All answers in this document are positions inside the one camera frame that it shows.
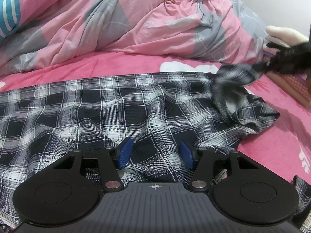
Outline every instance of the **gray plastic base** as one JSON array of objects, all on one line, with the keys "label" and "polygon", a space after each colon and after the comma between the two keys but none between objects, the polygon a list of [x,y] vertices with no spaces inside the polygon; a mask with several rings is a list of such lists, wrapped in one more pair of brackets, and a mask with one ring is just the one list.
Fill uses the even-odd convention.
[{"label": "gray plastic base", "polygon": [[130,182],[127,188],[120,192],[105,194],[92,213],[75,223],[55,228],[40,228],[24,223],[14,231],[83,232],[284,233],[300,230],[289,222],[269,227],[252,227],[237,223],[221,214],[206,194],[190,192],[182,183]]}]

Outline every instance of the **silver screw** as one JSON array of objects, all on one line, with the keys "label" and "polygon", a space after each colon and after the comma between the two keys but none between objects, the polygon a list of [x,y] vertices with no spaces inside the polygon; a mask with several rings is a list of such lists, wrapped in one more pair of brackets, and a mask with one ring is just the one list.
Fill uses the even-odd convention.
[{"label": "silver screw", "polygon": [[105,186],[109,189],[116,189],[116,188],[119,188],[121,184],[118,181],[111,180],[111,181],[106,182]]},{"label": "silver screw", "polygon": [[191,185],[195,188],[204,188],[207,186],[206,182],[203,180],[196,180],[191,183]]}]

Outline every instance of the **round black disc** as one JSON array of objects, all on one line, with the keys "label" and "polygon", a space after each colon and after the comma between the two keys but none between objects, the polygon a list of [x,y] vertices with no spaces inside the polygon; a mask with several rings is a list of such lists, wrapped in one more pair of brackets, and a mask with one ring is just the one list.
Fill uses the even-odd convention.
[{"label": "round black disc", "polygon": [[59,226],[88,214],[99,199],[97,186],[71,169],[54,169],[23,182],[13,195],[22,221]]},{"label": "round black disc", "polygon": [[264,176],[260,170],[245,170],[220,181],[214,188],[217,206],[244,223],[268,225],[290,219],[298,206],[293,185],[278,176]]}]

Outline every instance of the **blue striped fabric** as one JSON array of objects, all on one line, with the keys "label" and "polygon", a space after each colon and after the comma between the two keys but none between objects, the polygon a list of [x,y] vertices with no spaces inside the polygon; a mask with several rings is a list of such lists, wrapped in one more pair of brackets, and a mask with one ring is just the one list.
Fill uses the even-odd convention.
[{"label": "blue striped fabric", "polygon": [[20,19],[19,0],[0,0],[0,41],[17,29]]}]

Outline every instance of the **white wall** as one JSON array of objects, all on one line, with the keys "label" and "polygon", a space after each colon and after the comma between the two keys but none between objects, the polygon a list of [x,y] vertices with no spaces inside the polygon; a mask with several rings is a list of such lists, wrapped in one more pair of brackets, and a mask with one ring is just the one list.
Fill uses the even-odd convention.
[{"label": "white wall", "polygon": [[267,25],[293,28],[309,37],[311,0],[242,0]]}]

